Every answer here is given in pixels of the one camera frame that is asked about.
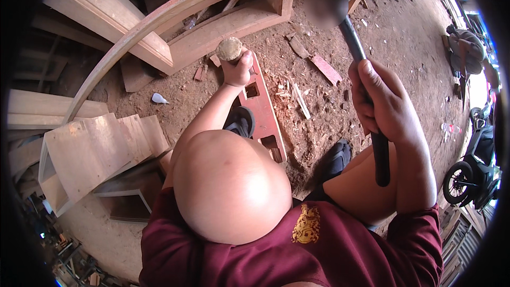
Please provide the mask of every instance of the water bottle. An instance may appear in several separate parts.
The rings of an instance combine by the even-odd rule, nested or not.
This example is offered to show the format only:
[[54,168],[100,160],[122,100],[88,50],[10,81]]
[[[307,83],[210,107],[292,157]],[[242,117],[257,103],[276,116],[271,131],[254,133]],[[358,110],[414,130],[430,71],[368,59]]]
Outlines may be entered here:
[[458,127],[458,126],[456,126],[456,125],[448,124],[448,123],[443,123],[443,124],[441,124],[441,129],[442,129],[443,131],[447,131],[447,132],[455,133],[455,134],[462,133],[462,129],[461,129],[461,128],[459,128],[459,127]]

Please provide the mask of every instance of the blurred hammer head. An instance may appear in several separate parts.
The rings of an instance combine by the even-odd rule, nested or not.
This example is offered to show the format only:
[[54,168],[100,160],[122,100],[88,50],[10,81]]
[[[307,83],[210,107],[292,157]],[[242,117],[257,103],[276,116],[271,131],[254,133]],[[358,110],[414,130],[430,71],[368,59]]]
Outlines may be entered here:
[[350,0],[304,0],[304,12],[316,27],[334,28],[344,21]]

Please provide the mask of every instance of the scooter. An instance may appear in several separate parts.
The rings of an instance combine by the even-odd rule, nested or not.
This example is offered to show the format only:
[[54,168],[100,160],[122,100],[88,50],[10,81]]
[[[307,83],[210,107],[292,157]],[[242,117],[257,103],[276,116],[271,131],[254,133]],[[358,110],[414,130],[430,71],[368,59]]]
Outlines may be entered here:
[[494,104],[489,98],[483,109],[471,111],[473,134],[466,154],[448,170],[443,180],[443,194],[450,204],[460,203],[459,207],[463,207],[473,201],[475,209],[483,209],[497,199],[501,170],[496,166],[491,120]]

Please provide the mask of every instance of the hammer handle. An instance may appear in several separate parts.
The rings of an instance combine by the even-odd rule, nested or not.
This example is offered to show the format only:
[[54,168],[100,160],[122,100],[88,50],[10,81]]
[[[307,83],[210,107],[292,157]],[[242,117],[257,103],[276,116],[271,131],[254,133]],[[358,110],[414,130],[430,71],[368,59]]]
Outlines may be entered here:
[[[340,31],[344,36],[345,42],[349,47],[354,62],[357,64],[366,59],[365,52],[361,46],[360,38],[352,26],[349,16],[339,25]],[[390,183],[390,153],[388,149],[388,138],[379,130],[379,133],[371,132],[372,147],[375,160],[375,182],[380,187],[385,187]]]

